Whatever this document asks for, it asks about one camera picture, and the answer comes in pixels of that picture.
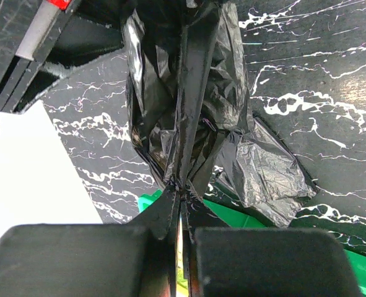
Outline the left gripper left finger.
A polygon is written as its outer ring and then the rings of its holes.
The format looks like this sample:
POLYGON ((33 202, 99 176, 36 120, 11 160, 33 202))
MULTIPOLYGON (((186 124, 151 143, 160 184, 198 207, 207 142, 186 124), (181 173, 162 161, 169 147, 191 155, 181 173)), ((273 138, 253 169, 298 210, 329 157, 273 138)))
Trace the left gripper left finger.
POLYGON ((180 193, 124 225, 18 225, 0 238, 0 296, 175 296, 180 193))

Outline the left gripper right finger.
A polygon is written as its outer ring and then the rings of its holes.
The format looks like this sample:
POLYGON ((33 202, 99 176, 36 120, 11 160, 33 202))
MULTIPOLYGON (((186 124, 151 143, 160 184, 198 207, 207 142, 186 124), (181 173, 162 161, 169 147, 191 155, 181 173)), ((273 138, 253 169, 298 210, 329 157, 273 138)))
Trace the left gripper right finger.
POLYGON ((182 193, 190 296, 360 296, 341 244, 311 228, 233 228, 182 193))

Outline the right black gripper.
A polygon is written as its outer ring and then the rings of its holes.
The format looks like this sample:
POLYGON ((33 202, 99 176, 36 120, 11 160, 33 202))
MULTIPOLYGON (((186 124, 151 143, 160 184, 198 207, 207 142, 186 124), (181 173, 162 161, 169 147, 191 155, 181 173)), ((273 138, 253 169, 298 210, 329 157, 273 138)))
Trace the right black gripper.
POLYGON ((0 111, 23 111, 78 68, 123 47, 120 26, 73 15, 80 1, 0 1, 0 111))

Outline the black trash bag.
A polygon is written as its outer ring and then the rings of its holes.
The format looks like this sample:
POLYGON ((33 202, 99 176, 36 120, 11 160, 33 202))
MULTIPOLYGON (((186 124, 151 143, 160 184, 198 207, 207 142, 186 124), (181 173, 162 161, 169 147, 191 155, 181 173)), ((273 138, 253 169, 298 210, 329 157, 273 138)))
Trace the black trash bag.
POLYGON ((133 147, 173 192, 204 196, 211 179, 242 207, 287 227, 315 188, 253 115, 233 1, 124 1, 133 147))

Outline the green vegetable basket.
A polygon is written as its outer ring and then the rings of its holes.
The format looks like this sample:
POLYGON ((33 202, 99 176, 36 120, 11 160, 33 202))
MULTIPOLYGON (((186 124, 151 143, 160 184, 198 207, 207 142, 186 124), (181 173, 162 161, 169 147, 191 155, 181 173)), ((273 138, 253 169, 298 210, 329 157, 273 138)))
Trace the green vegetable basket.
MULTIPOLYGON (((155 191, 152 195, 143 194, 139 197, 137 206, 139 213, 145 211, 151 206, 162 194, 161 190, 155 191)), ((209 200, 204 203, 223 221, 235 228, 265 228, 260 221, 247 214, 238 212, 228 207, 216 204, 209 200)), ((362 294, 366 296, 366 257, 352 251, 345 250, 349 262, 354 270, 355 276, 359 284, 362 294)))

